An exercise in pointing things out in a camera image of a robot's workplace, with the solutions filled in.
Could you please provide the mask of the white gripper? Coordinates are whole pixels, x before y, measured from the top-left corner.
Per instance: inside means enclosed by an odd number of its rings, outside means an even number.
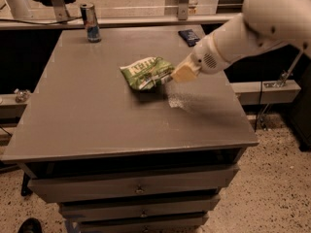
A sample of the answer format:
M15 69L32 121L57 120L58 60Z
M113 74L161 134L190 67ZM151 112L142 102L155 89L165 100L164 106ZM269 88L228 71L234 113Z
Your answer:
M199 73L216 74L229 66L216 47L213 35L209 34L196 43L190 55L171 73L176 83L195 80Z

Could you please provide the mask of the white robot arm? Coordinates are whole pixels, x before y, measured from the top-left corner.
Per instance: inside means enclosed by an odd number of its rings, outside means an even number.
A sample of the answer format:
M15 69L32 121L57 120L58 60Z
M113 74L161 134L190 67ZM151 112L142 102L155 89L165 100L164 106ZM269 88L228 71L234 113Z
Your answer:
M311 0L244 0L242 12L197 42L171 77L190 82L284 45L311 57Z

